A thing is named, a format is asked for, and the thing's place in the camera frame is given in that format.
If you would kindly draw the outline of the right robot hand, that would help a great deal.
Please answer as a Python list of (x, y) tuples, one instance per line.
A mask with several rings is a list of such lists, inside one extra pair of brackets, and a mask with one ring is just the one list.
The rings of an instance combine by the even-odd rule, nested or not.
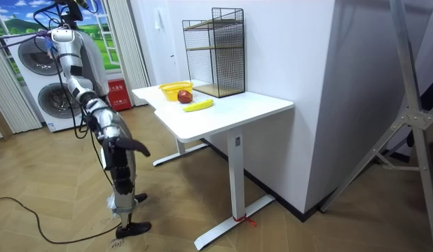
[(105, 158), (105, 170), (111, 172), (114, 188), (120, 195), (127, 195), (133, 191), (130, 166), (127, 151), (138, 151), (145, 157), (151, 154), (148, 148), (135, 139), (125, 137), (111, 137), (102, 141)]

